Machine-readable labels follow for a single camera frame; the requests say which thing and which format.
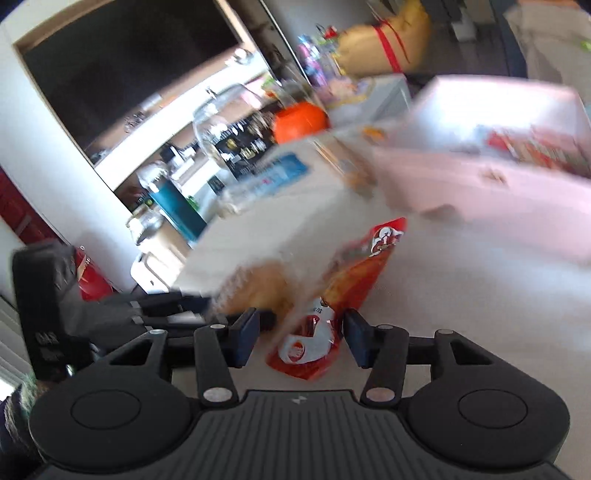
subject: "silver screw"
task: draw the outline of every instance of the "silver screw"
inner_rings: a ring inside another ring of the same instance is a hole
[[[393,390],[390,390],[389,388],[374,387],[370,388],[367,392],[365,392],[365,396],[371,401],[383,403],[393,400],[396,394]]]
[[[232,398],[232,392],[223,387],[208,388],[203,393],[203,398],[213,403],[221,403],[230,400]]]

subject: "yellow bag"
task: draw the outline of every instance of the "yellow bag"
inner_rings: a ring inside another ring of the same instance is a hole
[[[400,13],[379,27],[356,25],[341,33],[336,58],[346,75],[357,78],[411,72],[423,59],[430,33],[420,0],[406,0]]]

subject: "red strap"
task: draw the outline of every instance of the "red strap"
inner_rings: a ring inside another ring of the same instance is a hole
[[[398,60],[396,59],[396,54],[394,53],[394,50],[392,49],[392,45],[390,45],[390,42],[386,38],[386,35],[384,34],[384,32],[382,32],[382,28],[381,27],[374,27],[374,29],[375,29],[375,32],[378,34],[378,38],[379,38],[380,42],[382,43],[382,47],[384,48],[384,52],[388,58],[388,61],[390,62],[390,66],[392,67],[392,71],[394,73],[400,73],[402,71],[400,69],[400,64],[398,63]]]
[[[398,43],[400,44],[400,48],[402,49],[402,53],[404,53],[404,58],[406,58],[407,62],[410,63],[410,60],[408,59],[408,55],[406,53],[406,48],[404,48],[404,43],[402,43],[402,38],[400,38],[400,35],[398,35],[398,32],[396,30],[394,30],[394,27],[392,25],[390,25],[390,22],[388,22],[388,20],[384,20],[382,23],[389,26],[390,30],[392,30],[394,32],[394,35],[396,35],[396,38],[398,39]]]

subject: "pink storage box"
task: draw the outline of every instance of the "pink storage box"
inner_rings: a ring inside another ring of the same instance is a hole
[[[466,222],[577,262],[591,261],[591,180],[453,153],[475,127],[542,127],[572,135],[591,159],[591,125],[571,88],[501,77],[438,77],[374,149],[391,207],[443,206]]]

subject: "red snack package in bin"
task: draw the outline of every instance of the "red snack package in bin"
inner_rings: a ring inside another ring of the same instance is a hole
[[[376,225],[335,255],[323,276],[325,288],[312,301],[299,328],[271,352],[270,367],[304,380],[328,369],[339,349],[343,312],[361,307],[406,225],[406,218]]]

